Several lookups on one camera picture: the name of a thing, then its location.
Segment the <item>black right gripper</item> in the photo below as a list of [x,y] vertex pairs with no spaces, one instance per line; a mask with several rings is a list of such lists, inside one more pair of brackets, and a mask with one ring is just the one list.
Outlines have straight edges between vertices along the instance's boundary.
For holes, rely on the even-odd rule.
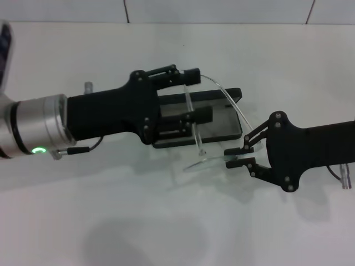
[[240,148],[227,149],[225,156],[251,154],[266,139],[270,167],[254,157],[232,159],[226,168],[245,166],[251,177],[281,187],[286,192],[299,188],[300,177],[311,168],[355,162],[355,121],[300,128],[286,113],[277,111],[244,137]]

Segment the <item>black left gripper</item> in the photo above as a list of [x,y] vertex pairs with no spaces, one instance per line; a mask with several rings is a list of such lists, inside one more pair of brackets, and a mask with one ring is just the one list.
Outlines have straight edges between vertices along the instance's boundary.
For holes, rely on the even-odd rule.
[[69,97],[67,128],[77,141],[132,132],[150,145],[153,140],[191,136],[193,124],[213,121],[212,107],[163,115],[156,88],[200,83],[199,68],[180,72],[172,64],[147,72],[136,70],[121,88]]

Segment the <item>black glasses case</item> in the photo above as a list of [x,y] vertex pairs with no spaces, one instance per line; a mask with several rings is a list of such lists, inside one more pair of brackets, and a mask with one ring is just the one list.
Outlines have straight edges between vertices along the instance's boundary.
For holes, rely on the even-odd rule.
[[[193,92],[190,93],[190,97],[194,110],[207,106],[212,108],[212,121],[197,126],[202,143],[237,140],[241,137],[242,128],[237,111],[221,90]],[[184,93],[162,95],[159,100],[162,116],[181,115],[188,112]],[[176,139],[157,140],[152,146],[156,149],[165,149],[195,144],[195,137],[191,128],[184,129],[181,132],[185,135]]]

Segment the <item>clear white glasses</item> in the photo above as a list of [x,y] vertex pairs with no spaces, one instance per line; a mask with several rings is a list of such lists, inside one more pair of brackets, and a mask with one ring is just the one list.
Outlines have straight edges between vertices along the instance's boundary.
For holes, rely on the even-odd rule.
[[[219,84],[216,80],[214,80],[209,76],[201,74],[201,77],[213,82],[221,90],[221,92],[224,94],[225,98],[229,101],[233,109],[237,112],[238,115],[241,116],[244,123],[248,126],[249,132],[251,132],[253,130],[253,127],[247,120],[246,116],[242,113],[241,109],[238,107],[236,101],[232,99],[232,96],[226,91],[226,89],[221,84]],[[203,148],[202,138],[200,136],[200,131],[198,129],[197,124],[196,123],[191,124],[191,128],[192,128],[193,136],[195,138],[196,147],[198,149],[199,158],[201,158],[201,160],[197,163],[194,163],[186,167],[184,169],[185,172],[200,171],[207,168],[217,167],[223,163],[227,163],[233,160],[240,162],[242,158],[245,158],[245,155],[222,155],[217,157],[209,157]]]

